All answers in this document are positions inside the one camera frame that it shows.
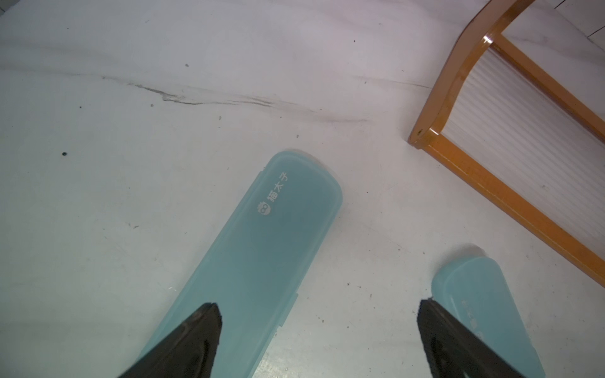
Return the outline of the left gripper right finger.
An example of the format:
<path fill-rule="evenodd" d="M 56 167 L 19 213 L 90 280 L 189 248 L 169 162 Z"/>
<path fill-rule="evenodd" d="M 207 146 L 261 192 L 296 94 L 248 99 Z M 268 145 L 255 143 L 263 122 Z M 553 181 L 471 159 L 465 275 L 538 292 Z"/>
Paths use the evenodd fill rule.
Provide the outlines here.
<path fill-rule="evenodd" d="M 432 376 L 521 376 L 435 300 L 420 302 L 417 323 Z"/>

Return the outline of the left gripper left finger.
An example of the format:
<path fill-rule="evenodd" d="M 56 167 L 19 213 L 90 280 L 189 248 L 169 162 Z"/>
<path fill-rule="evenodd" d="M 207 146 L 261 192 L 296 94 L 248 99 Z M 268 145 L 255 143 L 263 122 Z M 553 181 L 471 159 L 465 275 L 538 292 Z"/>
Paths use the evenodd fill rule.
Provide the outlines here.
<path fill-rule="evenodd" d="M 121 378 L 209 377 L 221 331 L 218 305 L 205 303 L 122 373 Z"/>

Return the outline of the teal pencil case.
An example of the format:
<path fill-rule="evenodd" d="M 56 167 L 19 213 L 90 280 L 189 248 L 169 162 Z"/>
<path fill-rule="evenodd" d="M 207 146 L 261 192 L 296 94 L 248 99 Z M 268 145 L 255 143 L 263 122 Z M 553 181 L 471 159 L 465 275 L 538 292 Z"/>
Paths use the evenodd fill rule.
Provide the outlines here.
<path fill-rule="evenodd" d="M 215 377 L 250 377 L 342 204 L 333 176 L 305 154 L 274 155 L 218 234 L 152 337 L 150 351 L 197 308 L 216 304 L 223 327 Z"/>
<path fill-rule="evenodd" d="M 523 376 L 546 376 L 496 261 L 456 258 L 436 273 L 431 290 L 434 300 Z"/>

